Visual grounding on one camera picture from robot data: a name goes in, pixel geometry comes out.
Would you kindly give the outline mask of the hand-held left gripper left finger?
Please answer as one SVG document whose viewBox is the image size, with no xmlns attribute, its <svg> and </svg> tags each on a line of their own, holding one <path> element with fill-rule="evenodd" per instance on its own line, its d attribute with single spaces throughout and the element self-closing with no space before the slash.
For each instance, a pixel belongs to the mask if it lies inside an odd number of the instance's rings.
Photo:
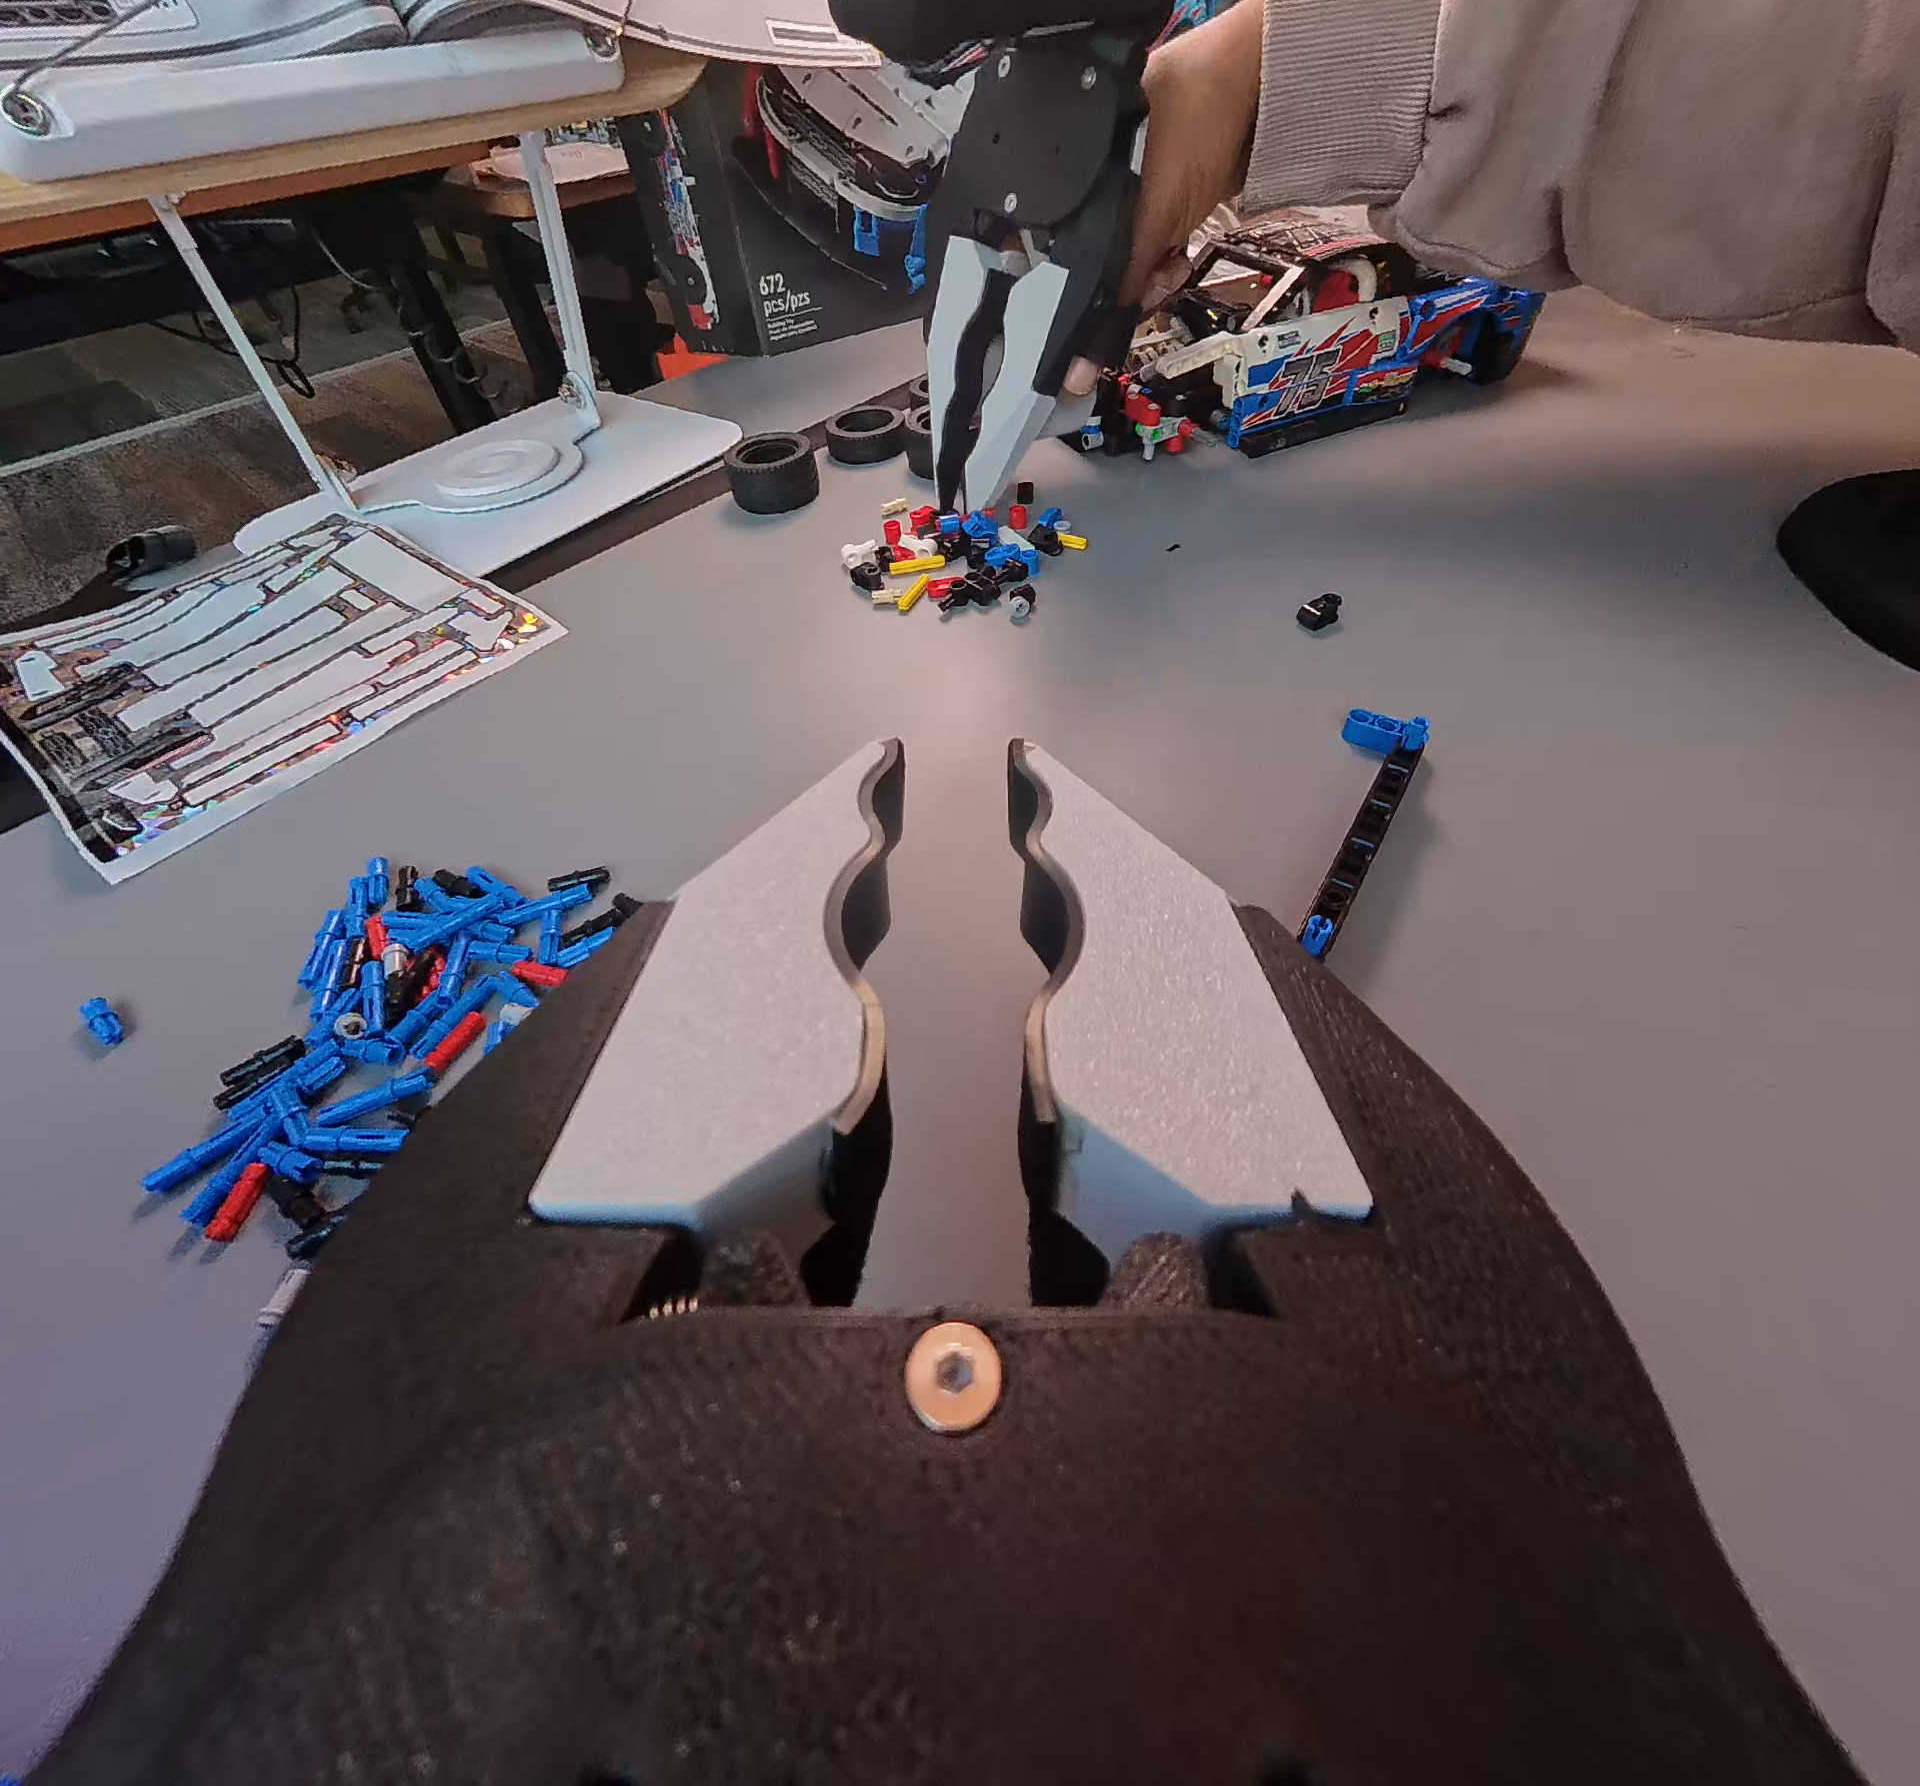
<svg viewBox="0 0 1920 1786">
<path fill-rule="evenodd" d="M 891 1159 L 885 1019 L 899 740 L 865 743 L 676 888 L 558 1142 L 543 1221 L 702 1238 L 873 1225 Z"/>
</svg>

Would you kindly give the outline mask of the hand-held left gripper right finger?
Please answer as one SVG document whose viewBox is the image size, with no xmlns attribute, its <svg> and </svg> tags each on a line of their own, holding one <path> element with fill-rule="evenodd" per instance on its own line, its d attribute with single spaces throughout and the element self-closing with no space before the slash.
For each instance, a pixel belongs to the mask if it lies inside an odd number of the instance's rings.
<svg viewBox="0 0 1920 1786">
<path fill-rule="evenodd" d="M 1039 1200 L 1101 1253 L 1372 1194 L 1232 899 L 1037 743 L 1007 745 Z"/>
</svg>

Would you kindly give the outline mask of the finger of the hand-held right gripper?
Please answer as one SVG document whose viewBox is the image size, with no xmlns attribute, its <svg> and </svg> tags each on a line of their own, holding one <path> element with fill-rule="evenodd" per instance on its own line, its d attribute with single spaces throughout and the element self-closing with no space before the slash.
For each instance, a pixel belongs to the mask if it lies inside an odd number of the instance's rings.
<svg viewBox="0 0 1920 1786">
<path fill-rule="evenodd" d="M 1053 320 L 1068 272 L 1040 264 L 1023 276 L 974 264 L 973 304 L 958 328 L 958 497 L 967 511 L 997 499 L 1040 436 L 1091 424 L 1091 395 L 1061 396 Z"/>
<path fill-rule="evenodd" d="M 980 410 L 991 384 L 990 356 L 1002 340 L 1010 273 L 1002 252 L 969 237 L 949 237 L 926 332 L 932 425 L 932 479 L 940 503 L 963 495 L 963 472 L 980 439 Z"/>
</svg>

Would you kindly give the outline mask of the pile of mixed lego pieces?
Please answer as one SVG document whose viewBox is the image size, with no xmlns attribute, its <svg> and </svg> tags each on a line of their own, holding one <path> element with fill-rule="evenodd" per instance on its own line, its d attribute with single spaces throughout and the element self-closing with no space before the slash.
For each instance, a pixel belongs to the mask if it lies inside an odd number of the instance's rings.
<svg viewBox="0 0 1920 1786">
<path fill-rule="evenodd" d="M 900 614 L 927 604 L 940 622 L 1000 613 L 1029 623 L 1046 567 L 1089 552 L 1089 537 L 1030 479 L 986 508 L 887 502 L 876 535 L 839 549 L 852 593 Z"/>
</svg>

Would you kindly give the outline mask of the person's right forearm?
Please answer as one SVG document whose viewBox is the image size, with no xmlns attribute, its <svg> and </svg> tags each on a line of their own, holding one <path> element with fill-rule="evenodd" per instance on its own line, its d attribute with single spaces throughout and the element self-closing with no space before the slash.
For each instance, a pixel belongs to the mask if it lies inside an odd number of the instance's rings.
<svg viewBox="0 0 1920 1786">
<path fill-rule="evenodd" d="M 1718 334 L 1918 334 L 1918 0 L 1263 0 L 1247 212 Z"/>
</svg>

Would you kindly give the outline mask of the lego set cardboard box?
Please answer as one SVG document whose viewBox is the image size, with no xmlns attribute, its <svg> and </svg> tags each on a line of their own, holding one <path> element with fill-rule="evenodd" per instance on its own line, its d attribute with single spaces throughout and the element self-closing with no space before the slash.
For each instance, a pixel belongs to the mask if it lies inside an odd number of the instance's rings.
<svg viewBox="0 0 1920 1786">
<path fill-rule="evenodd" d="M 920 314 L 923 216 L 982 44 L 920 67 L 708 53 L 676 105 L 624 123 L 690 353 L 772 356 Z"/>
</svg>

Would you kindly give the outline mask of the lego race car model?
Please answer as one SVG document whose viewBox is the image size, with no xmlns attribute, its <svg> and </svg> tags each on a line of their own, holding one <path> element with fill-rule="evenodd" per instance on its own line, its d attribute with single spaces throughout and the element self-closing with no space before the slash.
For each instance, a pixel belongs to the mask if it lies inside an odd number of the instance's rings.
<svg viewBox="0 0 1920 1786">
<path fill-rule="evenodd" d="M 1420 381 L 1504 381 L 1545 298 L 1415 262 L 1322 209 L 1288 208 L 1186 245 L 1186 273 L 1102 374 L 1081 454 L 1247 457 L 1400 415 Z"/>
</svg>

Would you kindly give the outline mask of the black lego beam blue connectors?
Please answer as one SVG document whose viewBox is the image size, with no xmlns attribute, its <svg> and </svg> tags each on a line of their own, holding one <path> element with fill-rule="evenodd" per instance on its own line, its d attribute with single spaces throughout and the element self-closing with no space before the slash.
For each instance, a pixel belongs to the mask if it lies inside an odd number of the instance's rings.
<svg viewBox="0 0 1920 1786">
<path fill-rule="evenodd" d="M 1299 927 L 1299 942 L 1309 959 L 1328 956 L 1356 895 L 1364 884 L 1386 830 L 1405 798 L 1429 740 L 1425 716 L 1397 717 L 1371 709 L 1349 709 L 1339 728 L 1342 743 L 1374 763 L 1364 800 L 1316 886 L 1309 913 Z"/>
</svg>

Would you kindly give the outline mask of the pile of blue lego pins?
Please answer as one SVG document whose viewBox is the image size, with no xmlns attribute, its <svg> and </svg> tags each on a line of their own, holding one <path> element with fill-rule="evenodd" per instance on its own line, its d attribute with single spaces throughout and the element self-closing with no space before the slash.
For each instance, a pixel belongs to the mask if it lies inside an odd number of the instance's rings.
<svg viewBox="0 0 1920 1786">
<path fill-rule="evenodd" d="M 143 1175 L 141 1196 L 181 1196 L 181 1225 L 210 1249 L 276 1218 L 288 1256 L 310 1262 L 449 1075 L 524 1025 L 637 909 L 605 866 L 522 888 L 481 866 L 371 858 L 304 953 L 304 1025 L 221 1069 L 212 1128 Z"/>
</svg>

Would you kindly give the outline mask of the person's right hand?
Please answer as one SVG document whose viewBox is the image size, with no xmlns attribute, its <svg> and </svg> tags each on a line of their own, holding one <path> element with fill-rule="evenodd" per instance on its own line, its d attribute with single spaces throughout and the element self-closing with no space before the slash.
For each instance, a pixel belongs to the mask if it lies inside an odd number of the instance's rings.
<svg viewBox="0 0 1920 1786">
<path fill-rule="evenodd" d="M 1142 71 L 1146 138 L 1118 301 L 1154 310 L 1186 273 L 1189 235 L 1239 193 L 1262 97 L 1263 0 L 1158 44 Z"/>
</svg>

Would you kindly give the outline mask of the white book stand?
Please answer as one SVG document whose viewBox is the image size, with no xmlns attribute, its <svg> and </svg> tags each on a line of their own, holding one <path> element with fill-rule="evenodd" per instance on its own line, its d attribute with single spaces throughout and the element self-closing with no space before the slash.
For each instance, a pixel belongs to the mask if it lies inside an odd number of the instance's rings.
<svg viewBox="0 0 1920 1786">
<path fill-rule="evenodd" d="M 593 376 L 563 209 L 543 134 L 578 116 L 611 116 L 622 84 L 611 41 L 568 27 L 440 44 L 304 55 L 242 66 L 129 66 L 48 71 L 3 105 L 3 170 L 31 183 L 132 184 L 167 233 L 257 391 L 312 479 L 308 497 L 246 524 L 235 548 L 255 553 L 326 516 L 395 532 L 464 574 L 508 564 L 605 514 L 688 477 L 739 440 L 736 424 L 601 391 Z M 417 155 L 458 114 L 518 138 L 563 336 L 560 393 L 441 447 L 348 479 L 290 414 L 244 327 L 204 262 L 179 203 L 194 169 L 231 162 L 251 183 L 283 184 L 272 156 L 300 141 L 387 130 Z"/>
</svg>

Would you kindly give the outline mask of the brown cardboard box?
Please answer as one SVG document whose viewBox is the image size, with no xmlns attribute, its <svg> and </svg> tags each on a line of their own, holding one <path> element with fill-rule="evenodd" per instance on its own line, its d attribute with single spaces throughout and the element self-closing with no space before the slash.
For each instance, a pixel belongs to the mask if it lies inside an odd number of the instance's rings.
<svg viewBox="0 0 1920 1786">
<path fill-rule="evenodd" d="M 616 144 L 555 141 L 544 148 L 544 164 L 563 214 L 633 193 L 632 170 Z M 535 220 L 530 177 L 516 146 L 496 146 L 484 160 L 457 167 L 449 183 L 472 193 L 478 214 Z"/>
</svg>

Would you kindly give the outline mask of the sticker sheet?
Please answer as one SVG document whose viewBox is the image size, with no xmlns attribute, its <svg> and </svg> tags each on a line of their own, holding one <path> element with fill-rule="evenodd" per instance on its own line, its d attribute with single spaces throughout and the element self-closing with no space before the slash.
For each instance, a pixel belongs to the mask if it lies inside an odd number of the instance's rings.
<svg viewBox="0 0 1920 1786">
<path fill-rule="evenodd" d="M 331 514 L 3 633 L 3 751 L 116 886 L 563 636 L 397 531 Z"/>
</svg>

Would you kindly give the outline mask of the wooden desk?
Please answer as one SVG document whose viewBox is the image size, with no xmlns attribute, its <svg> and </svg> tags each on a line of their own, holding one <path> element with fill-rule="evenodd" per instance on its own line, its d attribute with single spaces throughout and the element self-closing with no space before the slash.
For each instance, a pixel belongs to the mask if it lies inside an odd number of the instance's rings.
<svg viewBox="0 0 1920 1786">
<path fill-rule="evenodd" d="M 703 59 L 563 27 L 235 67 L 58 74 L 56 130 L 3 125 L 2 252 L 478 160 L 537 127 L 676 103 Z"/>
</svg>

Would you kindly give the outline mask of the black round cushion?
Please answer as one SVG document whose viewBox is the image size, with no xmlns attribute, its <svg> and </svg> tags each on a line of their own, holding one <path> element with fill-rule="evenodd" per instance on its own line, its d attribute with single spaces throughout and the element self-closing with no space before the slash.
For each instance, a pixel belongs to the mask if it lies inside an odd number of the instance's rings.
<svg viewBox="0 0 1920 1786">
<path fill-rule="evenodd" d="M 1828 482 L 1785 514 L 1773 540 L 1836 622 L 1918 669 L 1918 471 Z"/>
</svg>

